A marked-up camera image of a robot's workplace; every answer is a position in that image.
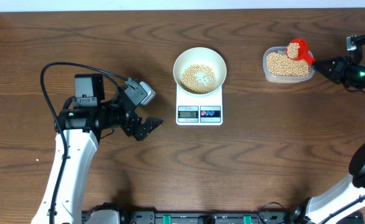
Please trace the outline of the red plastic measuring scoop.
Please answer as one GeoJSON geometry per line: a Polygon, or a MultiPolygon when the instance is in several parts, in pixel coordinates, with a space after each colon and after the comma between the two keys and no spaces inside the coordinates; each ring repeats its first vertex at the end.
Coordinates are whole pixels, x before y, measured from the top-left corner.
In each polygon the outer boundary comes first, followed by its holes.
{"type": "Polygon", "coordinates": [[[312,65],[315,59],[310,55],[309,46],[303,39],[292,40],[287,47],[286,55],[289,59],[304,60],[308,65],[312,65]]]}

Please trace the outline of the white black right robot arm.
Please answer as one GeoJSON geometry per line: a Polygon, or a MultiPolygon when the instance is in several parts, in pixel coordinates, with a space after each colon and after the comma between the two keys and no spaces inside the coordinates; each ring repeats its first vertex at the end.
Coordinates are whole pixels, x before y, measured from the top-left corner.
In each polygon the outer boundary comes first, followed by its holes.
{"type": "MultiPolygon", "coordinates": [[[[349,92],[365,90],[365,65],[351,57],[338,57],[313,62],[313,68],[349,92]]],[[[295,212],[292,223],[338,223],[365,207],[365,143],[354,153],[349,174],[325,193],[309,198],[295,212]]]]}

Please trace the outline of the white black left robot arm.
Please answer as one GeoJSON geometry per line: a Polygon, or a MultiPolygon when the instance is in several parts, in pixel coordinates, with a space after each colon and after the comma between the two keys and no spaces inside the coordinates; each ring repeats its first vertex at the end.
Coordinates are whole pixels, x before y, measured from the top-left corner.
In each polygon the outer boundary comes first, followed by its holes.
{"type": "Polygon", "coordinates": [[[138,105],[147,105],[155,96],[147,83],[128,78],[126,86],[105,101],[106,77],[100,73],[75,76],[75,94],[55,117],[54,162],[33,223],[81,223],[88,172],[104,129],[121,128],[142,141],[163,123],[153,117],[143,120],[135,113],[138,105]]]}

